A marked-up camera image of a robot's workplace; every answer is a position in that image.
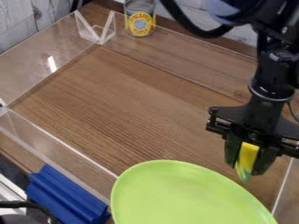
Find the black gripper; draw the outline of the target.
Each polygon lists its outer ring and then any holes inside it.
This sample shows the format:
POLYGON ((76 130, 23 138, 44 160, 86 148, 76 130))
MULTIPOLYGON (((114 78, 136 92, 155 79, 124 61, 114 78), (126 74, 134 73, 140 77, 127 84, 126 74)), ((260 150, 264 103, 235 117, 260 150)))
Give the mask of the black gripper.
POLYGON ((224 139, 224 160, 234 168, 242 143, 259 147, 252 176, 263 175, 278 157, 299 158, 299 147, 287 140, 299 140, 299 125, 283 116, 283 107, 292 100, 295 87, 288 84, 248 84, 251 97, 242 106, 210 107, 206 130, 224 139))

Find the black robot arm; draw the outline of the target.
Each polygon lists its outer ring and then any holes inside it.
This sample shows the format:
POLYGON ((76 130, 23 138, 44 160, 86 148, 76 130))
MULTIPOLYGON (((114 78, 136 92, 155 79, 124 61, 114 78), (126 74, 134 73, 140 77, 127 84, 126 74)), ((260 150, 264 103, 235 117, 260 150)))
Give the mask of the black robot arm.
POLYGON ((208 0, 206 7, 222 24, 251 25, 258 35, 250 101, 211 107, 206 126, 226 140, 228 166, 256 176, 283 155, 299 158, 299 125, 283 116, 299 89, 299 0, 208 0))

